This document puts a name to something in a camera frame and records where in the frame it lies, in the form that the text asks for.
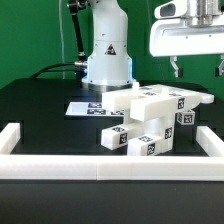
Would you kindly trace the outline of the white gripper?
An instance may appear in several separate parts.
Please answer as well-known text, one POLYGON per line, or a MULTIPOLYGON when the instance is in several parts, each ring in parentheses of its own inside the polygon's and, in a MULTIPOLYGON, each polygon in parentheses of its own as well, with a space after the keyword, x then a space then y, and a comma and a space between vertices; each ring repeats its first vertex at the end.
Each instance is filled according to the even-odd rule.
POLYGON ((170 56, 176 78, 182 77, 178 57, 185 55, 222 54, 215 69, 216 76, 224 74, 224 18, 214 18, 205 27, 190 27, 184 19, 156 21, 150 33, 149 50, 154 57, 170 56))

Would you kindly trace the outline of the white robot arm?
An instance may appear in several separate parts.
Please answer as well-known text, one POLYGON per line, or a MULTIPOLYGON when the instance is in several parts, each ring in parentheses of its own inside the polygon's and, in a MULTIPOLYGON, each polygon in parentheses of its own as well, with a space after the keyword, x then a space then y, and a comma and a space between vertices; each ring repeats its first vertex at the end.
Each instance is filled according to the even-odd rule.
MULTIPOLYGON (((93 12, 93 52, 87 58, 82 84, 100 91, 125 88, 134 82, 127 53, 128 17, 117 0, 89 0, 93 12)), ((154 10, 149 51, 168 57, 177 77, 177 58, 219 54, 224 69, 224 8, 221 0, 171 0, 154 10)))

